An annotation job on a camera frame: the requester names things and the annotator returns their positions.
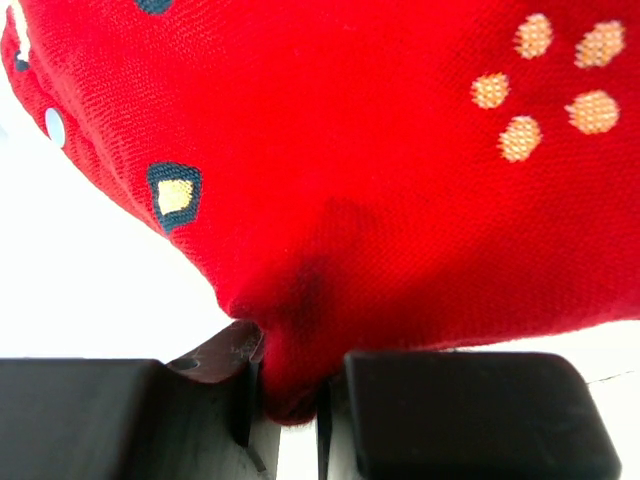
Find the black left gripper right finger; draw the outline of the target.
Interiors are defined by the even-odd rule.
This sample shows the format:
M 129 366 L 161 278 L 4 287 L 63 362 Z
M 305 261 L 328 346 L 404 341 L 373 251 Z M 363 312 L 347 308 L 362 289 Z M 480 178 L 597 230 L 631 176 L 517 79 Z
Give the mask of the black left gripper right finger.
M 353 352 L 317 415 L 322 479 L 616 479 L 579 372 L 535 352 Z

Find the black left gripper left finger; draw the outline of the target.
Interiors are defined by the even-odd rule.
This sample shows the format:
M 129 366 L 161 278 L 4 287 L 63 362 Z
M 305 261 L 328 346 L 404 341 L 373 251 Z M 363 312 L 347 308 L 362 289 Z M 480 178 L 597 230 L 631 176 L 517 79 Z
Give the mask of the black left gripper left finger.
M 234 323 L 187 354 L 5 359 L 5 479 L 272 479 L 280 430 L 260 407 L 260 330 Z

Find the red printed pillowcase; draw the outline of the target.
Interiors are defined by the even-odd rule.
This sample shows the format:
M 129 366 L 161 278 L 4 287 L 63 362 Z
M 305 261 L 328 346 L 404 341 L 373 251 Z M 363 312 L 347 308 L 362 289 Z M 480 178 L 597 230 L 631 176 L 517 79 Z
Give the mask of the red printed pillowcase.
M 635 1 L 13 1 L 1 58 L 263 331 L 278 422 L 353 349 L 639 315 Z

